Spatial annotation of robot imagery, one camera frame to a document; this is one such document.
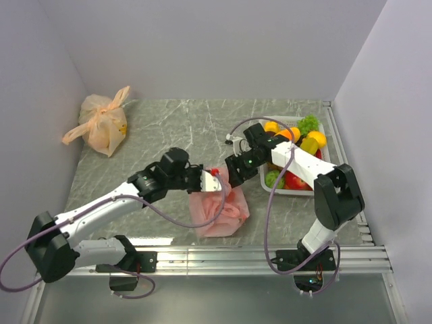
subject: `gray wall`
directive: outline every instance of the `gray wall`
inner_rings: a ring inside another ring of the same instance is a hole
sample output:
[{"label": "gray wall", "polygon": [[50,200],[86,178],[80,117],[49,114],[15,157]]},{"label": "gray wall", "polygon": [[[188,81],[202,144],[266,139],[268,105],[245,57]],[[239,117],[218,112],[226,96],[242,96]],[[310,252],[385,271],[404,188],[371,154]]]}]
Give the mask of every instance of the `gray wall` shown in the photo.
[{"label": "gray wall", "polygon": [[432,2],[389,0],[335,100],[411,323],[432,317]]},{"label": "gray wall", "polygon": [[94,93],[334,99],[385,0],[40,0]]},{"label": "gray wall", "polygon": [[[86,95],[65,47],[38,1],[0,5],[0,259],[22,242],[33,218],[60,212],[80,143],[61,143]],[[21,252],[2,280],[28,284],[35,268]],[[0,292],[2,323],[18,323],[28,293]]]}]

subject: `plastic bin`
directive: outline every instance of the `plastic bin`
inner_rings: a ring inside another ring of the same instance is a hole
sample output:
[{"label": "plastic bin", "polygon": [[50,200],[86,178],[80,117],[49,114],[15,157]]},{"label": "plastic bin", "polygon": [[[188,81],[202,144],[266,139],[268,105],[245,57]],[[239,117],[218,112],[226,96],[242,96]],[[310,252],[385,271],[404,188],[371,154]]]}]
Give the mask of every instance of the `plastic bin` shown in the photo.
[{"label": "plastic bin", "polygon": [[[266,116],[268,118],[273,118],[276,120],[279,120],[281,122],[283,122],[285,125],[289,126],[289,127],[296,127],[297,126],[297,122],[301,119],[303,119],[303,117],[295,117],[295,116]],[[260,120],[261,125],[265,125],[265,123],[267,122],[267,120]],[[324,126],[323,124],[319,124],[319,131],[324,133]],[[329,154],[329,149],[326,146],[324,146],[323,148],[321,148],[321,154],[323,156],[323,160],[326,162],[330,162],[330,154]],[[270,192],[271,188],[267,187],[265,185],[265,175],[267,173],[267,164],[264,164],[262,166],[259,167],[259,173],[260,173],[260,180],[261,180],[261,186],[264,188],[265,191]],[[287,194],[287,195],[292,195],[292,196],[313,196],[314,192],[313,191],[309,191],[309,190],[286,190],[286,189],[276,189],[276,194]]]}]

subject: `gray marble surface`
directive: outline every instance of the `gray marble surface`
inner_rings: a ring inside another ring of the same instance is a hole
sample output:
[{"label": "gray marble surface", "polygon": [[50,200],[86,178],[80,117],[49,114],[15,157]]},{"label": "gray marble surface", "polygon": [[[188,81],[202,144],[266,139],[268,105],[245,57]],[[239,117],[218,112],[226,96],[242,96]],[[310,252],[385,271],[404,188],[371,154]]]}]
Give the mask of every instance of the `gray marble surface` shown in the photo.
[{"label": "gray marble surface", "polygon": [[[134,172],[158,161],[173,146],[187,150],[191,163],[222,166],[224,159],[232,154],[232,147],[224,144],[225,135],[234,124],[251,116],[315,114],[325,127],[331,161],[339,163],[320,101],[144,100],[129,103],[125,112],[128,134],[112,157],[84,145],[67,211],[110,192]],[[92,238],[124,234],[129,238],[152,239],[146,241],[154,245],[262,245],[269,193],[261,188],[258,176],[243,184],[242,189],[250,217],[230,237],[197,238],[193,229],[178,227],[151,210],[143,209],[99,229]],[[169,192],[155,205],[179,220],[190,220],[185,192]],[[271,211],[269,242],[296,244],[314,220],[313,198],[276,196]],[[341,230],[338,240],[345,245],[362,242],[355,220]]]}]

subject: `gray floor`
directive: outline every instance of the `gray floor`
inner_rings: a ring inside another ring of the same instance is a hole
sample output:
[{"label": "gray floor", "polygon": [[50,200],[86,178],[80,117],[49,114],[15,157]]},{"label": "gray floor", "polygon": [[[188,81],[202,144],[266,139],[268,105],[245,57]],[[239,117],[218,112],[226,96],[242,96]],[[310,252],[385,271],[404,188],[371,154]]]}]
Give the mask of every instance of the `gray floor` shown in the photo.
[{"label": "gray floor", "polygon": [[312,299],[298,294],[292,276],[155,280],[157,289],[149,297],[121,300],[110,295],[106,276],[65,277],[45,288],[35,323],[396,323],[379,274],[341,275]]},{"label": "gray floor", "polygon": [[[110,158],[84,146],[67,210],[82,206],[113,190],[134,172],[158,161],[170,147],[186,149],[192,163],[221,166],[232,154],[225,145],[225,135],[234,124],[251,116],[315,114],[324,125],[331,161],[340,164],[331,137],[326,110],[320,101],[287,100],[149,100],[129,104],[126,108],[128,135]],[[129,238],[146,238],[154,245],[262,245],[268,192],[259,177],[249,180],[243,191],[250,218],[227,238],[197,238],[192,229],[175,226],[148,209],[126,215],[93,234],[93,238],[124,234]],[[185,192],[170,192],[156,202],[161,210],[189,221]],[[271,244],[295,244],[315,220],[312,198],[277,196],[271,214]],[[362,242],[356,222],[350,222],[339,234],[345,245]]]}]

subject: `orange plastic bag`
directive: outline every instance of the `orange plastic bag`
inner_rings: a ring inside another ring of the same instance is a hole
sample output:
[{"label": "orange plastic bag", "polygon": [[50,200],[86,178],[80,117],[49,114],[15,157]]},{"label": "orange plastic bag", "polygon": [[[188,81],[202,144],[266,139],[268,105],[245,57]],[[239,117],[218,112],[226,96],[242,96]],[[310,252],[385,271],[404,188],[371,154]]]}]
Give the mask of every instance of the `orange plastic bag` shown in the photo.
[{"label": "orange plastic bag", "polygon": [[121,105],[129,91],[129,86],[119,90],[114,100],[97,94],[86,97],[81,105],[78,119],[80,125],[70,130],[61,141],[67,145],[82,136],[95,151],[112,156],[126,137],[128,123]]},{"label": "orange plastic bag", "polygon": [[[219,167],[225,186],[225,205],[222,214],[211,224],[196,228],[198,237],[221,237],[234,234],[249,217],[249,208],[240,186],[231,188],[228,169]],[[189,195],[189,210],[192,222],[202,224],[212,219],[221,208],[220,192],[193,192]]]}]

